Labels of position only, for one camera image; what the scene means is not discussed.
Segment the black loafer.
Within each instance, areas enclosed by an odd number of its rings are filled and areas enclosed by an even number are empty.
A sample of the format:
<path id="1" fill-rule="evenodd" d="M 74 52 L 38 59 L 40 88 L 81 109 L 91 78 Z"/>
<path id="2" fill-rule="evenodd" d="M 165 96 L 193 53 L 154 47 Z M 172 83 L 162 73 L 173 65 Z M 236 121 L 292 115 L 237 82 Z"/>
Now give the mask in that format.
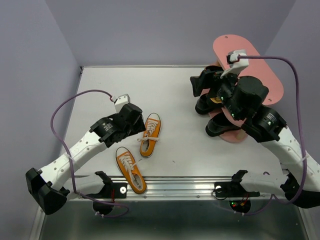
<path id="1" fill-rule="evenodd" d="M 241 128 L 231 123 L 223 112 L 210 119 L 205 127 L 205 132 L 210 137 L 220 136 L 226 132 L 237 131 Z"/>
<path id="2" fill-rule="evenodd" d="M 210 112 L 218 109 L 220 107 L 219 103 L 215 103 L 208 98 L 208 94 L 202 94 L 195 105 L 195 111 L 200 115 L 209 114 Z"/>

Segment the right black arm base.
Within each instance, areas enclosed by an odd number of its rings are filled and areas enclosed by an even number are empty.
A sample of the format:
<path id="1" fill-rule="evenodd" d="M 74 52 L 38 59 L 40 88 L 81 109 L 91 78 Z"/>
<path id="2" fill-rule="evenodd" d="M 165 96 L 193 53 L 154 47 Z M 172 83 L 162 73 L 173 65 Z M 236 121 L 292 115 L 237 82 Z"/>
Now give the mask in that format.
<path id="1" fill-rule="evenodd" d="M 243 177 L 248 173 L 247 170 L 239 170 L 235 173 L 230 181 L 218 181 L 214 183 L 212 193 L 217 198 L 242 198 L 242 197 L 259 197 L 258 191 L 247 191 L 241 185 Z"/>

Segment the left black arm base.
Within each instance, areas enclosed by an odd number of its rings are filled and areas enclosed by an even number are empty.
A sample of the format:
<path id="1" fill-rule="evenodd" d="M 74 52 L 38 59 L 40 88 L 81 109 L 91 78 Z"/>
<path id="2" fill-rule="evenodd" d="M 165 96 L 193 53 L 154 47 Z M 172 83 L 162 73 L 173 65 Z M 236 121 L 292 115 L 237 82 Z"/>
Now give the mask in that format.
<path id="1" fill-rule="evenodd" d="M 128 184 L 115 182 L 103 171 L 96 171 L 93 175 L 85 177 L 86 189 L 81 192 L 95 199 L 125 199 Z"/>

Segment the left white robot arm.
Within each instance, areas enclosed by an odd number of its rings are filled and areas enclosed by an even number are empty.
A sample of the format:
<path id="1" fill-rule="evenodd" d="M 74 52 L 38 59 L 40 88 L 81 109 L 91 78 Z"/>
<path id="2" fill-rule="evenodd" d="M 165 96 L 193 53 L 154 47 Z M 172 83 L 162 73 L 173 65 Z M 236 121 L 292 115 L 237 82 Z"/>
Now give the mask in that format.
<path id="1" fill-rule="evenodd" d="M 142 110 L 125 104 L 118 113 L 94 123 L 84 136 L 50 164 L 26 174 L 29 193 L 45 214 L 60 210 L 67 201 L 77 197 L 95 200 L 93 208 L 99 215 L 108 215 L 116 205 L 115 198 L 127 196 L 127 184 L 116 183 L 103 171 L 75 177 L 75 173 L 94 156 L 115 143 L 145 130 Z"/>

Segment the orange sneaker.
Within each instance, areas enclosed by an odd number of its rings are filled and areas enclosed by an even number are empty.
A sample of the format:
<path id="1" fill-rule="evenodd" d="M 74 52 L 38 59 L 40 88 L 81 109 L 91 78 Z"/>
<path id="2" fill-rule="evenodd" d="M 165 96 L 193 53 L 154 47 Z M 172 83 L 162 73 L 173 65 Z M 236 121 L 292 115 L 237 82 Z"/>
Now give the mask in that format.
<path id="1" fill-rule="evenodd" d="M 121 146 L 115 151 L 115 160 L 133 192 L 143 194 L 147 189 L 147 184 L 132 153 L 126 147 Z"/>
<path id="2" fill-rule="evenodd" d="M 140 142 L 139 153 L 143 158 L 149 158 L 153 154 L 161 127 L 160 116 L 155 112 L 151 113 L 145 121 L 145 131 L 142 137 L 137 139 Z"/>

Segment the orange sneaker front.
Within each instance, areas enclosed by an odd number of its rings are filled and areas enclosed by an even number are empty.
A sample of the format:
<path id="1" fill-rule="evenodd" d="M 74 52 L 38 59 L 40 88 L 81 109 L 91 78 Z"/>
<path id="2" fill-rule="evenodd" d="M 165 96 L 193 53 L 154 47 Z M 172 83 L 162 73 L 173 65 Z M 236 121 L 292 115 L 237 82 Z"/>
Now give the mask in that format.
<path id="1" fill-rule="evenodd" d="M 147 184 L 132 153 L 126 147 L 121 146 L 115 151 L 115 160 L 133 192 L 143 194 L 147 189 Z"/>

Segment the gold loafer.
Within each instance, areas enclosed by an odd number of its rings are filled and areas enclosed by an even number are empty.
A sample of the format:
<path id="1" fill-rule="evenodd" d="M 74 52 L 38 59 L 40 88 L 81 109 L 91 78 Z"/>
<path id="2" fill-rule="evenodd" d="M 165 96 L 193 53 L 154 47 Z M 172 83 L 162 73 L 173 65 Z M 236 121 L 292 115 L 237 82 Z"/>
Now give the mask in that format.
<path id="1" fill-rule="evenodd" d="M 217 95 L 216 92 L 210 91 L 208 93 L 208 98 L 215 104 L 221 104 L 222 100 L 220 99 L 220 97 Z"/>

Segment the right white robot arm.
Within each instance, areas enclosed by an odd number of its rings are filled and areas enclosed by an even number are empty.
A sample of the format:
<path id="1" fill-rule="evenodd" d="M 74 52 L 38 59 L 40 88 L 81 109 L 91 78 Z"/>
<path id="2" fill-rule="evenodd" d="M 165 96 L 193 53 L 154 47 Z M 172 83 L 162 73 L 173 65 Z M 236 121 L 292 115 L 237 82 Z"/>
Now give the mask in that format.
<path id="1" fill-rule="evenodd" d="M 244 121 L 240 128 L 271 151 L 288 171 L 275 176 L 239 170 L 231 181 L 217 183 L 219 188 L 214 190 L 217 197 L 258 197 L 269 193 L 283 195 L 288 204 L 303 209 L 320 205 L 320 166 L 307 154 L 302 143 L 296 141 L 285 120 L 274 109 L 262 104 L 269 89 L 258 78 L 203 71 L 190 81 L 195 97 L 209 89 L 233 118 Z"/>

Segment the black loafer back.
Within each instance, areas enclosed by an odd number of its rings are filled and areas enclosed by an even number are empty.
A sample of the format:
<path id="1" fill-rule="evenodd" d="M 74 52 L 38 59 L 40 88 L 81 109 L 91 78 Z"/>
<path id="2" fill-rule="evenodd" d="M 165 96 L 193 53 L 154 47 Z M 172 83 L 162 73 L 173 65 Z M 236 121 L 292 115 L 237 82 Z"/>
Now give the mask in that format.
<path id="1" fill-rule="evenodd" d="M 241 128 L 231 123 L 223 112 L 210 119 L 205 127 L 205 132 L 210 137 L 220 136 L 226 132 L 237 131 Z"/>

